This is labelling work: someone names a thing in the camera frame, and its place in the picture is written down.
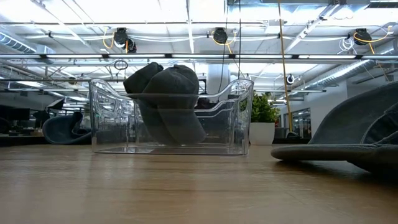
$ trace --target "green plant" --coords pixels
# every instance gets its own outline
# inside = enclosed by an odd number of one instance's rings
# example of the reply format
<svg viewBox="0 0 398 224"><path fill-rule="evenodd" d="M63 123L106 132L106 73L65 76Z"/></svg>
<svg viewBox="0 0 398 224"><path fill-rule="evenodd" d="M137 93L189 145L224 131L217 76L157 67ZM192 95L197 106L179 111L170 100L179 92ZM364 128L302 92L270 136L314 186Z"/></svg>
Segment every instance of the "green plant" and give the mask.
<svg viewBox="0 0 398 224"><path fill-rule="evenodd" d="M251 110L252 123L274 123L279 116L279 108L272 107L268 102L270 94L259 96L256 92L253 95L253 104Z"/></svg>

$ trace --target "yellow pole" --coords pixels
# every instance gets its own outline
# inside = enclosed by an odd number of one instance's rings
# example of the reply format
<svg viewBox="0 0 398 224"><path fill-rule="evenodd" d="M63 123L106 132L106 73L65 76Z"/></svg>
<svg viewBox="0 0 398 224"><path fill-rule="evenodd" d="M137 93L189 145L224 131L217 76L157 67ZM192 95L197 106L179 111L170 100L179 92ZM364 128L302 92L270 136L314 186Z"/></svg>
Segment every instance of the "yellow pole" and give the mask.
<svg viewBox="0 0 398 224"><path fill-rule="evenodd" d="M292 113L290 112L289 105L289 95L287 94L287 80L286 80L286 67L285 67L285 47L284 47L284 33L282 30L282 15L280 13L280 2L282 0L278 0L278 9L279 9L279 30L280 30L280 46L282 48L282 63L284 67L284 85L285 85L285 99L287 103L287 116L289 117L289 131L293 129L293 121L292 121Z"/></svg>

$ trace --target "wood grain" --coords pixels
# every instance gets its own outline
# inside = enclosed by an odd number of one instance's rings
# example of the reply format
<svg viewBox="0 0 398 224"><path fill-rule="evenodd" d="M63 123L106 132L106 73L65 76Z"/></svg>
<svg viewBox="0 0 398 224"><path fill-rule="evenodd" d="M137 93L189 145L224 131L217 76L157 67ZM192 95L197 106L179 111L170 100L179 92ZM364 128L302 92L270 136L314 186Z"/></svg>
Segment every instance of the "wood grain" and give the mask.
<svg viewBox="0 0 398 224"><path fill-rule="evenodd" d="M1 223L397 223L398 188L347 162L0 148Z"/></svg>

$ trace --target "clear plastic bin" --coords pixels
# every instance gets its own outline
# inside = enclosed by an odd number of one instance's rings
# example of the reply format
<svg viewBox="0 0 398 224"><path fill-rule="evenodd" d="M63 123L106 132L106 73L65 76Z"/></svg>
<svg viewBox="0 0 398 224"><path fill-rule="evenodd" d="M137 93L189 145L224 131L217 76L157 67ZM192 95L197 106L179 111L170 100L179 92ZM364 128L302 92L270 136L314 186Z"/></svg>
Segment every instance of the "clear plastic bin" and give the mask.
<svg viewBox="0 0 398 224"><path fill-rule="evenodd" d="M92 80L93 151L245 155L252 94L250 80L235 80L215 95L120 94L105 81Z"/></svg>

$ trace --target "white planter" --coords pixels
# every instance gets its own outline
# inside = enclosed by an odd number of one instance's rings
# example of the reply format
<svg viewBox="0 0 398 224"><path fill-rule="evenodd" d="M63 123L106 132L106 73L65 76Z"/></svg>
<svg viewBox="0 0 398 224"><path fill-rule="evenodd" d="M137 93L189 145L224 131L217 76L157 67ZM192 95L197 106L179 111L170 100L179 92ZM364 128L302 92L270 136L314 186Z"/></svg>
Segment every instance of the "white planter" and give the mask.
<svg viewBox="0 0 398 224"><path fill-rule="evenodd" d="M249 140L253 145L271 145L275 136L275 123L250 123Z"/></svg>

